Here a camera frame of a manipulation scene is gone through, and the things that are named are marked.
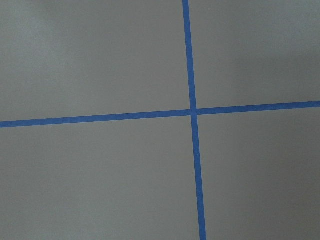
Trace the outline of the blue tape line lengthwise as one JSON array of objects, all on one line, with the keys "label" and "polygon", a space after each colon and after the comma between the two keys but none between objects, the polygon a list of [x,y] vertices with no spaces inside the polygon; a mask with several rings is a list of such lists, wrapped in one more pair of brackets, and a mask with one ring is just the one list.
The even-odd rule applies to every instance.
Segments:
[{"label": "blue tape line lengthwise", "polygon": [[207,235],[206,235],[206,219],[205,219],[205,206],[204,206],[204,195],[203,195],[199,126],[198,126],[198,115],[197,115],[196,84],[195,84],[195,73],[194,73],[190,7],[189,7],[189,2],[187,0],[182,1],[182,10],[183,10],[183,23],[184,23],[185,48],[186,48],[198,229],[199,229],[199,238],[201,240],[205,240],[207,238]]}]

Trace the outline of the blue tape line crosswise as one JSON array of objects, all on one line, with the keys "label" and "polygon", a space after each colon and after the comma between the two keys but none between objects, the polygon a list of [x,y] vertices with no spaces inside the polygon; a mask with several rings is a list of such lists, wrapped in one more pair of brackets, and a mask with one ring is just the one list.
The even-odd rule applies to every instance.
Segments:
[{"label": "blue tape line crosswise", "polygon": [[320,106],[319,101],[306,101],[306,102],[209,107],[209,108],[198,108],[196,110],[181,109],[181,110],[117,113],[117,114],[105,114],[105,115],[72,116],[72,117],[43,118],[43,119],[25,119],[25,120],[1,121],[0,127],[15,128],[15,127],[30,127],[30,126],[109,122],[109,121],[122,121],[122,120],[186,117],[186,116],[192,116],[192,115],[199,116],[199,115],[215,115],[215,114],[230,114],[230,113],[263,112],[263,111],[318,108],[319,106]]}]

